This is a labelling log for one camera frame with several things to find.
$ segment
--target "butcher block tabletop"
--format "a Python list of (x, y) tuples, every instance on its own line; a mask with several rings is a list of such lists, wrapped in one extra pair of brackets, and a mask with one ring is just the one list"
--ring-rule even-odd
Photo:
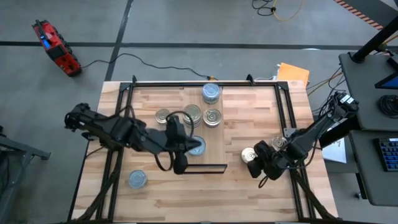
[[(98, 112), (112, 115), (115, 111), (120, 82), (105, 82)], [(290, 97), (298, 128), (313, 123), (307, 93), (302, 82), (289, 82)], [(162, 129), (155, 120), (161, 108), (170, 112), (182, 110), (188, 104), (200, 104), (201, 87), (136, 87), (132, 106), (137, 119), (150, 128)], [(161, 171), (152, 154), (125, 148), (114, 222), (293, 222), (297, 212), (289, 172), (268, 182), (259, 189), (257, 179), (250, 176), (241, 159), (245, 147), (253, 147), (261, 140), (268, 142), (282, 134), (275, 90), (271, 86), (224, 86), (216, 108), (223, 122), (214, 129), (206, 128), (203, 121), (195, 134), (202, 136), (208, 145), (202, 158), (190, 157), (190, 163), (228, 165), (224, 174), (184, 174)], [(285, 97), (281, 91), (285, 117), (289, 116)], [(99, 148), (99, 142), (90, 142), (87, 153)], [(88, 157), (78, 186), (72, 218), (84, 213), (100, 191), (107, 150)], [(169, 166), (169, 155), (161, 153), (160, 161)], [(129, 174), (141, 169), (147, 183), (141, 189), (129, 186)], [(328, 174), (322, 152), (317, 150), (307, 167), (310, 188), (319, 201), (337, 216)], [(300, 189), (304, 214), (308, 216), (304, 193)], [(107, 216), (110, 191), (105, 200), (103, 216)]]

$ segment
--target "keyboard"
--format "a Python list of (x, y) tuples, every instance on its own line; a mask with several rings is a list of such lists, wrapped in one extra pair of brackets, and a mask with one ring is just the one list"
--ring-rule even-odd
[(384, 171), (398, 171), (398, 138), (375, 139)]

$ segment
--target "orange paper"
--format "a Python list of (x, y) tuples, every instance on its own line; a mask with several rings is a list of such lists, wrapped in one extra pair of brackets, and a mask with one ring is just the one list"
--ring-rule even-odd
[(286, 63), (281, 63), (278, 80), (303, 80), (304, 86), (307, 86), (308, 78), (310, 77), (310, 71), (304, 68), (299, 68)]

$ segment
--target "gray floor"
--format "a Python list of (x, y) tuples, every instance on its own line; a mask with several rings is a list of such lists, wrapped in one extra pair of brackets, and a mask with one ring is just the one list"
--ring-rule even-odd
[[(279, 1), (280, 16), (288, 16), (298, 1)], [(0, 41), (36, 41), (31, 24), (47, 19), (69, 42), (114, 42), (127, 0), (12, 1), (0, 2)], [(292, 21), (260, 17), (251, 1), (242, 0), (135, 0), (123, 42), (362, 45), (377, 30), (332, 0), (306, 0)], [(109, 60), (113, 48), (74, 47), (82, 65)], [(98, 105), (108, 65), (96, 63), (76, 78), (68, 78), (41, 47), (0, 47), (0, 125), (15, 140), (52, 153), (47, 162), (34, 159), (19, 192), (12, 222), (65, 221), (87, 142), (63, 128), (63, 117), (77, 103)], [(311, 71), (312, 84), (330, 78), (338, 68), (338, 55), (347, 50), (255, 49), (137, 49), (136, 54), (158, 66), (192, 67), (220, 80), (239, 80), (252, 74), (269, 77), (275, 65), (290, 63)], [(116, 62), (112, 80), (199, 80), (188, 71), (156, 70), (132, 57)], [(310, 95), (318, 108), (330, 89)], [(356, 201), (352, 175), (330, 175), (342, 218), (394, 223), (398, 208), (373, 207)]]

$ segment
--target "red device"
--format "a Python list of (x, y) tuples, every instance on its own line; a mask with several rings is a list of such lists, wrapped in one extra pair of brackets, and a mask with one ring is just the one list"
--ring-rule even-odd
[(81, 65), (72, 49), (54, 26), (46, 20), (36, 20), (32, 27), (45, 52), (68, 76), (72, 77), (81, 72)]

